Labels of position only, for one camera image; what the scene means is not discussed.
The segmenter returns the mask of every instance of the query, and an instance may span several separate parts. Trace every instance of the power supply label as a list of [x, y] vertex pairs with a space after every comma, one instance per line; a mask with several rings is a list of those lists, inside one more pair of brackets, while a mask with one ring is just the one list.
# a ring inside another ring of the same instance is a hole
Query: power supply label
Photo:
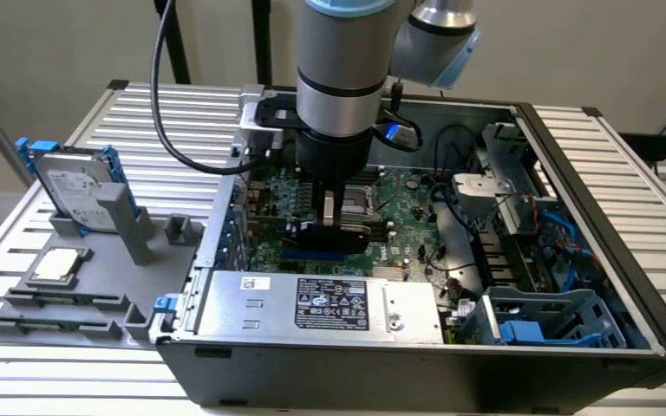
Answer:
[[303, 329], [368, 331], [367, 282], [297, 279], [295, 324]]

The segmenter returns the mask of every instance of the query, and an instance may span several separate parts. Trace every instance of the circuit board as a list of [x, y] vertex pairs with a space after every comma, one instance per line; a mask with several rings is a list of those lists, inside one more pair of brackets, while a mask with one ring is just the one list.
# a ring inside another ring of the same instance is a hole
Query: circuit board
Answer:
[[428, 276], [427, 279], [424, 259], [419, 255], [420, 246], [429, 253], [440, 243], [429, 206], [432, 183], [420, 180], [425, 175], [420, 170], [385, 168], [379, 175], [371, 189], [347, 185], [347, 195], [349, 188], [353, 194], [368, 195], [373, 209], [365, 216], [349, 214], [343, 219], [365, 218], [387, 223], [388, 241], [369, 242], [363, 253], [336, 260], [289, 260], [283, 257], [289, 242], [276, 231], [291, 217], [312, 218], [311, 187], [299, 180], [293, 171], [280, 171], [271, 177], [265, 182], [269, 192], [267, 205], [272, 204], [275, 208], [262, 207], [260, 215], [250, 216], [249, 269], [331, 276], [380, 276], [413, 282], [441, 281], [441, 276]]

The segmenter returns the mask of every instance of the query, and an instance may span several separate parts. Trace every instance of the black pole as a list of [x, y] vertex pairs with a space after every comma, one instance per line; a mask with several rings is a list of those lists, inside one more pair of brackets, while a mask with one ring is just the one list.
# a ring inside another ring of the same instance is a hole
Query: black pole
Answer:
[[[166, 8], [166, 1], [168, 0], [152, 0], [158, 16], [162, 16], [162, 10]], [[190, 84], [189, 66], [185, 62], [184, 41], [181, 39], [181, 28], [178, 27], [178, 16], [176, 11], [172, 13], [166, 25], [166, 48], [170, 69], [173, 70], [173, 79], [176, 84]]]
[[254, 78], [272, 85], [272, 0], [250, 0], [253, 13]]

